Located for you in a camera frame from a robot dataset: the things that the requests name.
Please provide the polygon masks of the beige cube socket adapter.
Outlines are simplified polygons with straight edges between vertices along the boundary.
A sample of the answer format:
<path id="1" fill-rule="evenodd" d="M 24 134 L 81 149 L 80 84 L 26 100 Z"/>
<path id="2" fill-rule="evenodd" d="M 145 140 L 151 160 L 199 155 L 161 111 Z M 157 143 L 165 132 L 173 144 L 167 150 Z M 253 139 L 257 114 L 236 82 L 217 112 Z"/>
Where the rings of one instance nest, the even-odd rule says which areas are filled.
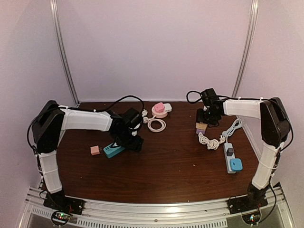
<path id="1" fill-rule="evenodd" d="M 199 129 L 199 130 L 206 130 L 207 127 L 208 127 L 208 124 L 206 123 L 203 123 L 203 122 L 196 122 L 196 125 L 195 125 L 196 129 Z"/>

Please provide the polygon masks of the purple power strip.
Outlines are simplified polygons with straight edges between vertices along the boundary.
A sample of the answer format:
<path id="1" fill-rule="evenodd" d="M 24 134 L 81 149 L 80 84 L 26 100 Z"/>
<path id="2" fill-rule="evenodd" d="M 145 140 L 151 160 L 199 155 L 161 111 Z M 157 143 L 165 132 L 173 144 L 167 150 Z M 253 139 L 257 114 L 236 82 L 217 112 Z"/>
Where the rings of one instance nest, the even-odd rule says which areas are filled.
<path id="1" fill-rule="evenodd" d="M 206 132 L 205 129 L 196 128 L 196 134 L 199 134 L 199 133 L 205 134 L 205 132 Z"/>

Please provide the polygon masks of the teal power strip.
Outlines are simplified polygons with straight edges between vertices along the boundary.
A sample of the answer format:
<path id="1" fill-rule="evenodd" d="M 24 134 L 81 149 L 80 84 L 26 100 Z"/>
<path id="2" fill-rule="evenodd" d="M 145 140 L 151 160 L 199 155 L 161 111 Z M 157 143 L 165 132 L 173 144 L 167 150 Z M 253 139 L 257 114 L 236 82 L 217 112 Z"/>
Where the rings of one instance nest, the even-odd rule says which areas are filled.
<path id="1" fill-rule="evenodd" d="M 116 143 L 112 143 L 103 148 L 104 154 L 108 159 L 118 155 L 120 152 L 124 151 L 125 148 L 122 146 L 118 146 Z"/>

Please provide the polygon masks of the small pink charger plug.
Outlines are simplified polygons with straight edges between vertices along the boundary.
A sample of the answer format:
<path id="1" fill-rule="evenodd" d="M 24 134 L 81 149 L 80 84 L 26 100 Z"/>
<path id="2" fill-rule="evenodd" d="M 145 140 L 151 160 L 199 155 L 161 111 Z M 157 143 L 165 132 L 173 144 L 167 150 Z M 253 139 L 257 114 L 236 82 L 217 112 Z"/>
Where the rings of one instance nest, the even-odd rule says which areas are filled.
<path id="1" fill-rule="evenodd" d="M 102 152 L 102 147 L 99 147 L 98 145 L 90 147 L 90 153 L 92 156 L 99 155 L 101 154 L 101 152 Z"/>

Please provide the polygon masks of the pink round socket base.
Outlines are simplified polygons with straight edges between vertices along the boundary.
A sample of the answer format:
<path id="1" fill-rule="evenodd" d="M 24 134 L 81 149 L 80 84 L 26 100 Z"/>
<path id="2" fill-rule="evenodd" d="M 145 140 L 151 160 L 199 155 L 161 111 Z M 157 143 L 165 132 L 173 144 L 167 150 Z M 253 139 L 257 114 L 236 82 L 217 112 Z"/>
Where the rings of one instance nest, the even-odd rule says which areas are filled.
<path id="1" fill-rule="evenodd" d="M 152 115 L 155 118 L 162 119 L 162 118 L 165 118 L 168 115 L 168 112 L 163 111 L 163 112 L 158 113 L 158 112 L 156 112 L 155 107 L 153 106 L 152 107 Z"/>

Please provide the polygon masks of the pink plug adapter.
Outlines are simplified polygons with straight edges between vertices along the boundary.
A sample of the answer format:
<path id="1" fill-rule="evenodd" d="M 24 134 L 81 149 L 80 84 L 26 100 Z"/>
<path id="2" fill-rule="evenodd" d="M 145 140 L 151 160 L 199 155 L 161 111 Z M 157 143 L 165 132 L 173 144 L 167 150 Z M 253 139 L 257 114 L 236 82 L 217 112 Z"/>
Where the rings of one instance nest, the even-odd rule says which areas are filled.
<path id="1" fill-rule="evenodd" d="M 163 102 L 159 102 L 154 105 L 154 111 L 155 113 L 162 113 L 165 110 L 165 106 Z"/>

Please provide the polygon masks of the white plug adapter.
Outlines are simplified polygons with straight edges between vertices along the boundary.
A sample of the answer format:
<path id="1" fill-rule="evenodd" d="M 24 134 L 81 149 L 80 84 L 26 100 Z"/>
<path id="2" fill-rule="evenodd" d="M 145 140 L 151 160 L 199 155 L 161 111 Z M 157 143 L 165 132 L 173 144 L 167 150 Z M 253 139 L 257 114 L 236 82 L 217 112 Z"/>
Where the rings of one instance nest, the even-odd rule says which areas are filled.
<path id="1" fill-rule="evenodd" d="M 172 106 L 169 103 L 163 104 L 163 112 L 164 113 L 169 113 L 172 111 Z"/>

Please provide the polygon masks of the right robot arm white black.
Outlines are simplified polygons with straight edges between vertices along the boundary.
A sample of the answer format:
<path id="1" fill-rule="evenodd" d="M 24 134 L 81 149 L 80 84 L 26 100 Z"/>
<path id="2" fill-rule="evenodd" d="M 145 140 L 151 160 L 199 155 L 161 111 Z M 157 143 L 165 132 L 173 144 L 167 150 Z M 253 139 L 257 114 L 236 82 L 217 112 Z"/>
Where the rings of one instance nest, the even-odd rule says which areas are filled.
<path id="1" fill-rule="evenodd" d="M 254 209 L 262 201 L 262 195 L 271 186 L 271 179 L 278 167 L 285 142 L 293 132 L 284 106 L 278 97 L 230 98 L 221 95 L 201 95 L 204 108 L 198 117 L 207 126 L 218 126 L 222 116 L 243 116 L 260 120 L 263 140 L 262 155 L 256 173 L 248 186 L 243 204 Z"/>

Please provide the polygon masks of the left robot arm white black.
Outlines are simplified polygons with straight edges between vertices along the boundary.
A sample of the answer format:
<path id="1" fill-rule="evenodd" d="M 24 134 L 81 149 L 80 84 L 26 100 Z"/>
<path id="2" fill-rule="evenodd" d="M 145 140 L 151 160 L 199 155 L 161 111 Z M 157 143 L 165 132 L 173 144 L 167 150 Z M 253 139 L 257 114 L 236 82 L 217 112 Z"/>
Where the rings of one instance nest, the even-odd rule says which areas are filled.
<path id="1" fill-rule="evenodd" d="M 118 114 L 108 108 L 85 110 L 59 105 L 55 100 L 46 103 L 37 117 L 30 123 L 34 142 L 30 143 L 38 159 L 38 168 L 47 191 L 51 193 L 49 202 L 58 211 L 68 207 L 68 200 L 60 193 L 62 184 L 57 165 L 57 148 L 66 130 L 93 130 L 109 132 L 116 146 L 134 152 L 142 149 L 143 138 L 137 134 L 143 123 L 141 112 L 130 108 Z"/>

